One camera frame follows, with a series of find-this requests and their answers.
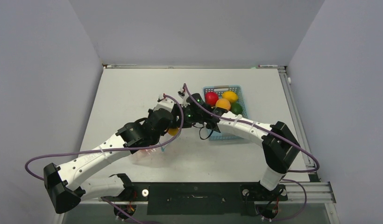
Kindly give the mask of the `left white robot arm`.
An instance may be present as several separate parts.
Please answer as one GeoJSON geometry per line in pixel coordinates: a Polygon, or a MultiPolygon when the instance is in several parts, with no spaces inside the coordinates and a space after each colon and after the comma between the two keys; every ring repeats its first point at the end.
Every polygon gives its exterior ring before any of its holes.
{"type": "Polygon", "coordinates": [[[184,111],[176,106],[158,108],[148,117],[129,122],[93,150],[66,163],[50,163],[43,169],[43,181],[57,214],[66,213],[83,200],[99,197],[131,198],[131,180],[124,174],[114,174],[95,181],[92,176],[115,161],[137,151],[160,147],[161,136],[173,127],[182,127],[184,111]]]}

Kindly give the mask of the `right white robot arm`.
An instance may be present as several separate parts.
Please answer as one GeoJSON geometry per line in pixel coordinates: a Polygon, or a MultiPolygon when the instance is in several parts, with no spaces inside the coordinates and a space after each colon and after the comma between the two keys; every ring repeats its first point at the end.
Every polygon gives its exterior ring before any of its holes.
{"type": "Polygon", "coordinates": [[[271,199],[276,194],[279,182],[290,171],[300,149],[288,126],[280,121],[275,124],[259,123],[227,109],[211,108],[198,93],[189,95],[183,90],[178,94],[183,100],[183,108],[191,111],[185,116],[187,122],[205,124],[208,130],[249,140],[263,149],[267,168],[260,179],[257,193],[264,200],[271,199]]]}

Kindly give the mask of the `clear zip top bag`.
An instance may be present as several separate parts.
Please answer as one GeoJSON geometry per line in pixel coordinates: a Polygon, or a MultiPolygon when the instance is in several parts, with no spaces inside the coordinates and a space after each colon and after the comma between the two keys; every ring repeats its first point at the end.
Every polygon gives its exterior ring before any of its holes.
{"type": "Polygon", "coordinates": [[[163,153],[168,145],[170,145],[170,143],[160,147],[152,148],[152,149],[139,150],[130,156],[130,161],[133,164],[147,163],[151,161],[153,158],[155,158],[156,156],[163,153]]]}

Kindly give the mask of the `yellow banana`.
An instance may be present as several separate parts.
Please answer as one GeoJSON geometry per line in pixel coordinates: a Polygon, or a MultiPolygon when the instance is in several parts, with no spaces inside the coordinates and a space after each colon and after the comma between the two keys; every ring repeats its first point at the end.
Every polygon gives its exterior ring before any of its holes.
{"type": "Polygon", "coordinates": [[[179,128],[178,127],[175,127],[175,128],[169,128],[168,131],[167,131],[167,134],[169,134],[170,136],[176,136],[179,132],[179,128]]]}

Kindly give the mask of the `blue plastic basket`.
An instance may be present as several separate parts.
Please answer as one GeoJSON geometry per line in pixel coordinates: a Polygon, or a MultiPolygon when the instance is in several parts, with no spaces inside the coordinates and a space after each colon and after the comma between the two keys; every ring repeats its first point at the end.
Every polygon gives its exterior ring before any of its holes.
{"type": "MultiPolygon", "coordinates": [[[[222,86],[206,86],[203,88],[203,94],[205,95],[207,92],[215,92],[218,94],[219,98],[222,98],[222,93],[226,91],[235,92],[239,99],[236,101],[243,107],[243,118],[248,118],[248,113],[246,109],[245,100],[243,98],[242,88],[239,85],[222,85],[222,86]]],[[[214,131],[212,135],[208,138],[210,141],[219,141],[219,140],[239,140],[241,137],[232,135],[230,133],[219,133],[214,131]]]]}

